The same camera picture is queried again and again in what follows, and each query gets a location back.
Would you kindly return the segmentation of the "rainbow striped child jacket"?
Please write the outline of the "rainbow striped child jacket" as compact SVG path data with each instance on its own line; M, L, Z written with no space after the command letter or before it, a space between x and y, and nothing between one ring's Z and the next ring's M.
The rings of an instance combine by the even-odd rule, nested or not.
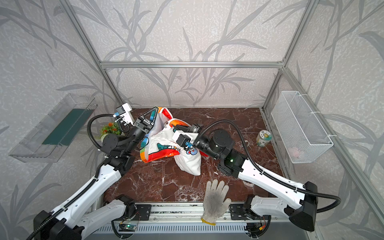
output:
M174 125L192 126L174 118L167 108L160 108L155 125L145 135L140 146L140 157L145 163L162 158L174 157L178 167L191 175L201 174L202 155L199 150L184 150L172 140Z

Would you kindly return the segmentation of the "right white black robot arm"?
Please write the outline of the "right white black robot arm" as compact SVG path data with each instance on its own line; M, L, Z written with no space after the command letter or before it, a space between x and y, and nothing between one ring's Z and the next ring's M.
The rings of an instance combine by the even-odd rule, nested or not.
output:
M234 149L235 142L225 130L215 130L212 137L198 136L200 127L175 125L172 139L185 150L200 150L219 161L219 170L227 176L252 183L270 194L272 198L249 197L244 211L248 216L274 216L290 220L295 226L313 232L315 230L318 198L300 192L302 187L317 187L294 183L258 164L253 164L244 154Z

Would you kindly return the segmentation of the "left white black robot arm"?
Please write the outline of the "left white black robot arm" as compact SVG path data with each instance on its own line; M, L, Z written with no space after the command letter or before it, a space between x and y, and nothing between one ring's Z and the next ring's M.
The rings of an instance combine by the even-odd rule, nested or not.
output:
M99 196L130 170L135 161L132 152L154 127L159 111L158 107L153 107L134 120L131 110L129 104L123 104L113 115L101 114L89 119L87 134L106 158L98 165L95 175L71 197L52 211L41 211L35 216L29 240L83 240L104 224L133 214L134 201L124 195L107 206L86 213ZM124 136L107 134L99 144L92 134L92 123L109 116L118 123L129 125L130 130Z

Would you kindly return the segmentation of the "potted artificial flower plant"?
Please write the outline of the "potted artificial flower plant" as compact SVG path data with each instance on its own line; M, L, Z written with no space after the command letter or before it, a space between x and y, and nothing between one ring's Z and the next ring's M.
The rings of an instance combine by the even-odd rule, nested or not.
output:
M104 140L104 138L108 135L108 134L115 134L115 135L121 135L122 134L122 131L118 125L118 123L108 123L107 125L105 125L104 127L102 127L101 131L101 141Z

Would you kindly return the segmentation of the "small green labelled jar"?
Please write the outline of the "small green labelled jar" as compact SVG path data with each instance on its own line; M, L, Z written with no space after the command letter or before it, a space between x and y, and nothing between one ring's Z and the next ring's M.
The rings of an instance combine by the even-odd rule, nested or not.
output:
M267 130L261 130L257 136L257 145L265 147L272 139L272 135Z

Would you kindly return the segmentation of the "white knit work glove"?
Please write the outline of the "white knit work glove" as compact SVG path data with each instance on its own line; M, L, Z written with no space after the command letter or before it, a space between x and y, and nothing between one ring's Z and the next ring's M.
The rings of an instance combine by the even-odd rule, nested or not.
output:
M218 218L229 209L232 200L226 198L229 186L217 179L208 181L203 201L204 213L201 217L203 223L215 226Z

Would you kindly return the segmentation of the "pink object in basket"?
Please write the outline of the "pink object in basket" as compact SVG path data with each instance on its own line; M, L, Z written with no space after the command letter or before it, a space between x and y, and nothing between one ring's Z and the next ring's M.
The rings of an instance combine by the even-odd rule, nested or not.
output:
M298 161L301 158L301 155L303 154L303 152L297 147L289 148L289 153L291 154L291 157L296 161Z

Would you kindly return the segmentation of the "green circuit board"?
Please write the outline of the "green circuit board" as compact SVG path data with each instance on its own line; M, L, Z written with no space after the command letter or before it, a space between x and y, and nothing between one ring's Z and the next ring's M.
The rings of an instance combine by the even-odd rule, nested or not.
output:
M120 232L135 232L138 227L138 224L132 224L132 223L120 223L119 224L119 231Z

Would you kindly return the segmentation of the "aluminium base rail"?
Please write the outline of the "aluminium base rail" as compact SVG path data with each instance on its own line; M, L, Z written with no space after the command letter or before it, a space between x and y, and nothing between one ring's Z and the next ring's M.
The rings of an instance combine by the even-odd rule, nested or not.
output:
M262 210L267 210L265 216L259 216L254 213L250 207L245 207L243 202L234 202L226 210L225 214L218 218L218 223L229 222L257 222L266 221L271 216L272 221L288 222L288 216L284 216L284 207L282 201L276 198L261 198ZM158 203L136 203L133 212L129 213L129 207L125 206L118 200L112 201L110 204L85 214L80 218L80 222L84 223L92 217L100 217L101 220L115 220L123 222L145 222L145 223L171 223L201 222L204 208L202 202L158 202Z

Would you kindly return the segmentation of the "clear acrylic wall shelf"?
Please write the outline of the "clear acrylic wall shelf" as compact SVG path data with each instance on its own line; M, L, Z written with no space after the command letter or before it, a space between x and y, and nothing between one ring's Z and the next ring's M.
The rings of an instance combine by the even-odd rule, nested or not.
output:
M56 163L98 107L94 97L67 94L9 153L23 163Z

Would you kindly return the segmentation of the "aluminium cage frame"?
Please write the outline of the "aluminium cage frame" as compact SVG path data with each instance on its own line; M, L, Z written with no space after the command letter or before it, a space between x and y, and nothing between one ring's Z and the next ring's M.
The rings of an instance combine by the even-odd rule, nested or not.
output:
M290 85L297 91L299 91L305 101L309 104L310 108L315 111L318 111L318 107L307 96L304 88L299 84L297 78L294 76L292 71L288 67L288 63L291 60L295 49L297 48L300 39L304 35L305 29L309 25L310 20L312 19L319 1L307 1L305 5L305 11L299 22L298 28L296 29L292 41L288 47L288 51L285 54L284 58L281 61L277 62L103 62L97 56L95 48L92 46L92 43L89 37L84 30L81 21L77 17L77 14L74 10L74 7L71 5L70 1L60 1L60 6L63 13L68 17L70 23L74 27L76 33L80 37L83 45L86 47L86 50L91 55L93 62L96 64L96 68L99 73L102 75L104 81L107 83L109 89L113 92L114 97L119 103L123 102L121 95L117 92L117 88L112 83L112 80L108 77L106 69L107 68L141 68L141 69L154 69L154 68L238 68L238 69L256 69L256 68L272 68L278 69L278 76L275 78L274 83L269 91L268 98L271 98L273 92L276 90L278 82L281 77L285 77ZM343 144L342 139L338 136L333 130L333 128L327 122L325 115L317 113L317 118L320 121L320 124L324 127L326 133L330 134L331 139L333 140L334 146L333 151L337 156L339 162L344 167L345 171L350 175L350 178L354 182L357 189L360 191L361 196L366 201L367 205L371 208L372 212L375 214L376 218L380 224L384 223L384 199L375 189L375 187L370 182L369 178L363 173L363 170L358 166L357 162L353 159L352 155L349 153L346 146Z

